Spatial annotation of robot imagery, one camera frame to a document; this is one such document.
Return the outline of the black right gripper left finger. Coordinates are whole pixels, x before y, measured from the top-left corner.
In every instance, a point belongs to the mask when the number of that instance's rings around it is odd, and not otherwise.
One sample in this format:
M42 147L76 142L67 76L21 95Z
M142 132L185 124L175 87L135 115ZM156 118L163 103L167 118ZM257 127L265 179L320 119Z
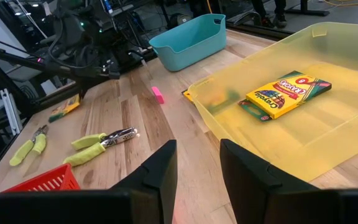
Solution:
M172 224L177 142L106 190L0 194L0 224Z

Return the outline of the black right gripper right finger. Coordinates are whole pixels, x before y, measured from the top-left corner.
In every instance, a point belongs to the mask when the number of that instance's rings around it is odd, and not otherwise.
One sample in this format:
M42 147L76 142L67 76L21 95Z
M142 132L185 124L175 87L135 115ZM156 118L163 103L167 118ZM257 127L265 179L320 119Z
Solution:
M230 139L220 161L237 224L358 224L358 189L319 189Z

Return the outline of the pink eraser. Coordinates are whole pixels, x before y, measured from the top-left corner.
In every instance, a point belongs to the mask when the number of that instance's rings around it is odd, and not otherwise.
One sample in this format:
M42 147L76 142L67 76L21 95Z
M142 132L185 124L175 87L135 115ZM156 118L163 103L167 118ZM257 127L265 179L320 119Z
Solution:
M157 102L160 104L164 104L165 100L163 98L163 95L161 94L160 90L156 86L152 87L152 92L153 92Z

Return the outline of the yellow-green wire stripper pliers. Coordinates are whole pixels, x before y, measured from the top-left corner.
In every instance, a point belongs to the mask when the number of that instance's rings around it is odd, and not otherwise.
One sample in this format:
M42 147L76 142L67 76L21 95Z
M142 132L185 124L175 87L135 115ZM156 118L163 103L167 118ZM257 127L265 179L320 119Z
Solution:
M63 164L70 164L72 167L85 164L104 153L107 148L139 136L138 130L134 127L120 129L111 134L100 133L84 136L71 143L77 153L65 158Z

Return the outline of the yellow-green handled pliers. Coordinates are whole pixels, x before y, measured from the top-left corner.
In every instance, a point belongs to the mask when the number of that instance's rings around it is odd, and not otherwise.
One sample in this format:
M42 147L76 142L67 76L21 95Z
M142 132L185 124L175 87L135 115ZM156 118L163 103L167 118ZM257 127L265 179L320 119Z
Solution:
M18 150L9 161L9 165L18 166L27 157L30 151L41 154L47 145L47 132L47 125L43 125L38 130L36 130L32 138L23 143L23 145L18 148Z

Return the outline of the red slotted plastic basket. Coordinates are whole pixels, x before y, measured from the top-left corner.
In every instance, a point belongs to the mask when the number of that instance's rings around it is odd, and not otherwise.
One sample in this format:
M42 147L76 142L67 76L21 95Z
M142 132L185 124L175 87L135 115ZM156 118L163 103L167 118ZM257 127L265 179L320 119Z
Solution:
M15 185L4 192L46 192L60 190L80 190L70 164L63 164L32 179Z

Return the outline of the yellow translucent plastic bin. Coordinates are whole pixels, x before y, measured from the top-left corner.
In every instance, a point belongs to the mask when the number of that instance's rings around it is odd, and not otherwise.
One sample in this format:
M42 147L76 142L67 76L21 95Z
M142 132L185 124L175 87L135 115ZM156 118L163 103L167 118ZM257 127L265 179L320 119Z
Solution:
M293 71L332 88L271 121L240 107L246 94ZM218 139L311 181L358 154L358 24L313 24L192 84L189 92Z

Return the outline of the teal plastic bin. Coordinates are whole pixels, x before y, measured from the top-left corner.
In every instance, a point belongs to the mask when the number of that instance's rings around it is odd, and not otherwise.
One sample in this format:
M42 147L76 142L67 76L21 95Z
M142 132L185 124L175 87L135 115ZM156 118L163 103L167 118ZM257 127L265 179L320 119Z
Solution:
M226 46L226 16L205 14L149 40L163 66L180 71Z

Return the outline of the black floor stand foot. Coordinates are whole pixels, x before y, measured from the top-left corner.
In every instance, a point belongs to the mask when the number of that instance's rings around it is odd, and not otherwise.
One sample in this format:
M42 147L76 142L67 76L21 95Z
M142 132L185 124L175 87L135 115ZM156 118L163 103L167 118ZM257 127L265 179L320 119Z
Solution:
M298 14L298 15L306 15L306 16L328 16L329 11L322 10L309 10L308 9L308 1L309 0L300 0L299 9L296 9L295 6L286 10L289 14Z

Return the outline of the silver aluminium bracket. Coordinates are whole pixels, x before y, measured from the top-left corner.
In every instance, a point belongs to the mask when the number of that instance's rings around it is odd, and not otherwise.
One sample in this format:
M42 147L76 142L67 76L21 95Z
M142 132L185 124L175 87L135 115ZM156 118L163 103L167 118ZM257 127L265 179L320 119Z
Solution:
M4 103L4 108L6 110L6 115L8 117L12 134L16 136L20 134L23 129L16 102L14 100L13 95L8 91L7 88L1 90L0 94Z

